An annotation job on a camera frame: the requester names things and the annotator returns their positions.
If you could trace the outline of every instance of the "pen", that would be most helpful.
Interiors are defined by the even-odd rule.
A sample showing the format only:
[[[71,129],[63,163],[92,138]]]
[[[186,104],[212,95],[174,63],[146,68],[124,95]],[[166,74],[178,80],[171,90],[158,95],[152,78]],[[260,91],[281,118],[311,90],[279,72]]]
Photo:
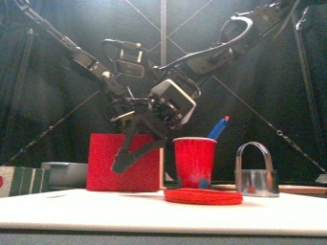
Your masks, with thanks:
[[[223,133],[223,130],[226,129],[227,127],[227,124],[228,124],[228,120],[230,120],[230,117],[226,116],[216,124],[216,126],[214,127],[210,135],[208,135],[208,138],[212,139],[212,140],[218,140],[222,133]]]

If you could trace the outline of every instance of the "metal handle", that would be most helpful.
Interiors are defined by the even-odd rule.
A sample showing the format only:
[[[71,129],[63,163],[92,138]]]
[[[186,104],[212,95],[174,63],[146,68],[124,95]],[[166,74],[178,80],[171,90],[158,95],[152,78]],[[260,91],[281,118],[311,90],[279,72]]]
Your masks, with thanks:
[[[236,152],[236,170],[242,169],[242,154],[243,154],[243,150],[244,150],[247,145],[254,145],[254,146],[256,146],[260,149],[260,152],[262,152],[263,157],[264,157],[266,169],[267,170],[274,170],[273,169],[273,160],[271,160],[270,151],[264,147],[264,145],[258,143],[258,142],[248,142],[248,143],[240,145],[240,147],[238,149],[238,152]]]

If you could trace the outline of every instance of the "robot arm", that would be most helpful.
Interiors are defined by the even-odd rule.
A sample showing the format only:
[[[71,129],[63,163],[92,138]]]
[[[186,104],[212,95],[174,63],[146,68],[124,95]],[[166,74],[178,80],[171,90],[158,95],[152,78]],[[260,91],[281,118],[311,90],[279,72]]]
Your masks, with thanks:
[[[187,123],[192,115],[196,106],[194,100],[200,95],[199,84],[259,41],[277,35],[299,2],[282,0],[258,7],[251,12],[235,14],[223,25],[218,44],[208,50],[179,58],[164,67],[156,67],[150,63],[140,44],[106,40],[104,44],[118,48],[114,60],[116,70],[128,76],[148,76],[156,83],[148,96],[148,109],[144,113],[136,114],[134,103],[128,99],[130,90],[115,80],[106,66],[55,30],[30,8],[26,0],[14,1],[39,35],[59,46],[80,68],[102,82],[116,114],[112,122],[119,131],[127,134],[112,166],[116,172],[124,172],[152,148],[164,146],[168,130]],[[151,131],[156,141],[130,152],[130,144],[140,125]]]

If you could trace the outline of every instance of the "black cable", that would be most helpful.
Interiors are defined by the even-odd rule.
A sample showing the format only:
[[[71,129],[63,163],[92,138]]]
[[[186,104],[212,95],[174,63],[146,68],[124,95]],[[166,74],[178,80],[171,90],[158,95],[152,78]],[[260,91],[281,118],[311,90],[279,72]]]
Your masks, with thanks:
[[[232,45],[235,45],[250,33],[250,31],[252,29],[252,20],[244,16],[232,16],[231,20],[232,21],[243,21],[247,23],[246,30],[234,39],[231,39],[227,43],[218,46],[216,48],[211,48],[211,49],[207,49],[204,51],[200,51],[200,52],[196,52],[196,53],[192,53],[190,55],[183,56],[182,58],[176,59],[174,62],[167,64],[164,67],[160,67],[159,70],[164,71],[164,70],[170,69],[171,67],[176,66],[178,64],[180,64],[182,62],[188,61],[190,59],[198,58],[200,56],[206,56],[210,53],[218,53],[222,50],[228,49]]]

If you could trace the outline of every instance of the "red box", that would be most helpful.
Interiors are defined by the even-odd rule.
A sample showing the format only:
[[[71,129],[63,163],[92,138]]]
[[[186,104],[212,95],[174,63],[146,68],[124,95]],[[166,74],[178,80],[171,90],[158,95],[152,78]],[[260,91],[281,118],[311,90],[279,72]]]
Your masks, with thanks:
[[[111,170],[126,137],[124,134],[91,135],[88,190],[156,191],[162,188],[163,149],[155,148],[147,152],[123,173]],[[135,135],[130,151],[135,151],[150,141],[154,141],[150,135]]]

